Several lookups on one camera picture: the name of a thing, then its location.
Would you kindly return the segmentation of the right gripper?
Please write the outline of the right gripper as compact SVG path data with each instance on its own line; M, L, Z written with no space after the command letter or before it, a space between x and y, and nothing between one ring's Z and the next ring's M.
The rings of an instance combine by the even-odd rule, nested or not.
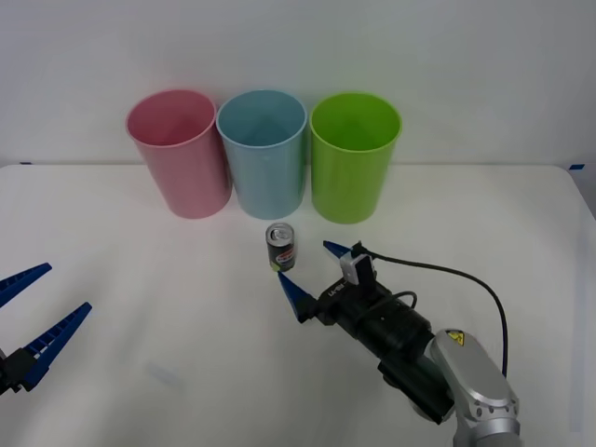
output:
M345 256L351 258L349 247L329 240L323 241L323 247L338 260ZM379 282L365 288L339 279L317 300L283 272L278 272L278 280L299 323L317 318L323 325L338 324L344 330L355 330L372 307L392 296L392 292Z

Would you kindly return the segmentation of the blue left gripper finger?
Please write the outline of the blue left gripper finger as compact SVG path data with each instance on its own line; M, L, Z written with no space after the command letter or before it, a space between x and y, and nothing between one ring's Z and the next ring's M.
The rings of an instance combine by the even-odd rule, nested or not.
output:
M17 393L22 388L29 392L34 389L91 309L89 302L83 303L31 343L4 358L3 392L12 389Z
M31 286L35 281L49 272L52 266L43 263L29 268L18 274L0 280L0 307L3 307L14 299L23 290Z

